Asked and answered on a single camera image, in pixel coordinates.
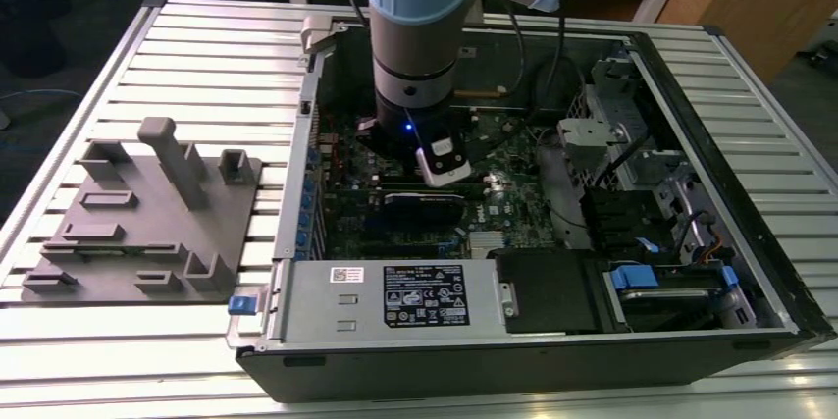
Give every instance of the aluminum extrusion table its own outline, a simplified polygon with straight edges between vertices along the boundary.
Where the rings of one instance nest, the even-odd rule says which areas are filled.
[[[302,20],[348,10],[210,0],[152,4],[128,28],[0,233],[0,416],[834,417],[838,341],[685,387],[288,405],[268,398],[234,359],[226,306],[20,305],[24,273],[86,177],[75,164],[86,141],[135,139],[146,116],[179,121],[176,138],[196,141],[202,155],[234,145],[264,161],[239,284],[268,279],[304,72]],[[486,16],[487,23],[505,21]],[[538,18],[522,23],[553,25]],[[642,29],[651,37],[838,328],[838,178],[729,42],[697,26],[569,24]],[[136,140],[126,147],[151,153]],[[258,331],[258,319],[248,319],[240,336]]]

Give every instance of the motherboard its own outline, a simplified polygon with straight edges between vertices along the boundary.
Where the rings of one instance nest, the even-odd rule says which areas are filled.
[[[469,112],[467,140],[509,125],[506,113]],[[550,208],[541,194],[531,129],[474,163],[471,176],[430,188],[415,169],[371,152],[355,126],[323,114],[326,258],[485,258],[502,247],[554,247]]]

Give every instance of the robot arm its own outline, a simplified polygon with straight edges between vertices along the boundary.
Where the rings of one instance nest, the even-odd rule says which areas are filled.
[[[555,10],[559,4],[559,0],[514,1],[542,10]],[[376,118],[360,127],[378,127],[388,149],[412,153],[428,186],[443,186],[471,172],[448,105],[462,27],[474,2],[370,0]]]

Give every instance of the gray 3d printed part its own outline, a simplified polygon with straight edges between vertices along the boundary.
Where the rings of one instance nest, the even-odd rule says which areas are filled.
[[[175,140],[175,122],[138,133],[156,157],[94,141],[90,173],[24,279],[39,303],[226,302],[236,284],[262,162],[243,150],[202,158]]]

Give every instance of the power supply label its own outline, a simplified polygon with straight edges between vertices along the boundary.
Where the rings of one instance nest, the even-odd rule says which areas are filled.
[[[384,323],[391,328],[467,326],[462,265],[384,266]]]

